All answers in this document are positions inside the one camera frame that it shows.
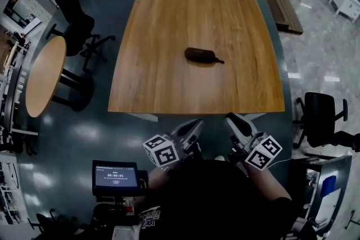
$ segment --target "wooden bench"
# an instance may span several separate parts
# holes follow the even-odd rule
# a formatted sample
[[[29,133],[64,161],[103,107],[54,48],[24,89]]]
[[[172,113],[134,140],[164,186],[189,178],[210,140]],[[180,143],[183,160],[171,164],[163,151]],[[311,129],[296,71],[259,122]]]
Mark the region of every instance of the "wooden bench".
[[[304,30],[289,0],[267,0],[278,31],[303,34]]]

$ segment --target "white desk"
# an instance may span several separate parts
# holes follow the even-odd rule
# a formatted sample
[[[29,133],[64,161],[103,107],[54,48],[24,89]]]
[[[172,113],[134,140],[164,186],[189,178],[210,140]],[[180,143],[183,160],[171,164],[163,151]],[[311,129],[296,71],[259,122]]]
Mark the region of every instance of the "white desk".
[[[353,23],[360,15],[360,2],[358,0],[329,0],[329,3],[331,4],[332,1],[337,6],[336,14],[339,12],[346,14],[353,20]]]

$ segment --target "black t-shirt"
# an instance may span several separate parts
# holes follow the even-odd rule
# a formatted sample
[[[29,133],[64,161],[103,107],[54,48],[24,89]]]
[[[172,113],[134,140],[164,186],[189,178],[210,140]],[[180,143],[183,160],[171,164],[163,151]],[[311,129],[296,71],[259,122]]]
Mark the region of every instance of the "black t-shirt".
[[[174,173],[140,214],[140,240],[280,239],[296,220],[291,200],[266,201],[229,162],[193,162]]]

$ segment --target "person's right arm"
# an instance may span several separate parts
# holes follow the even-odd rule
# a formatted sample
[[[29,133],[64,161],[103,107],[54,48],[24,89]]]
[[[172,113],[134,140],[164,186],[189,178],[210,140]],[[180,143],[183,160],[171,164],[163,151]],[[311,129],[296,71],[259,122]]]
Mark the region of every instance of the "person's right arm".
[[[244,163],[249,179],[259,189],[261,194],[269,201],[278,198],[288,198],[291,200],[290,195],[285,188],[275,179],[268,169],[260,171],[251,165]]]

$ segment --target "round wooden table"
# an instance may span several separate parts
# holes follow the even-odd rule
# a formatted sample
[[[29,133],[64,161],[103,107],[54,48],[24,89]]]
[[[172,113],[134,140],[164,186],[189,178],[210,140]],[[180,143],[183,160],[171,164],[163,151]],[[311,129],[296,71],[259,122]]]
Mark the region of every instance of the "round wooden table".
[[[44,46],[36,58],[26,86],[26,109],[31,117],[38,117],[47,108],[50,100],[69,106],[75,111],[84,109],[90,102],[93,93],[92,78],[79,77],[64,69],[65,57],[65,39],[57,36]],[[59,82],[85,97],[71,101],[55,96]]]

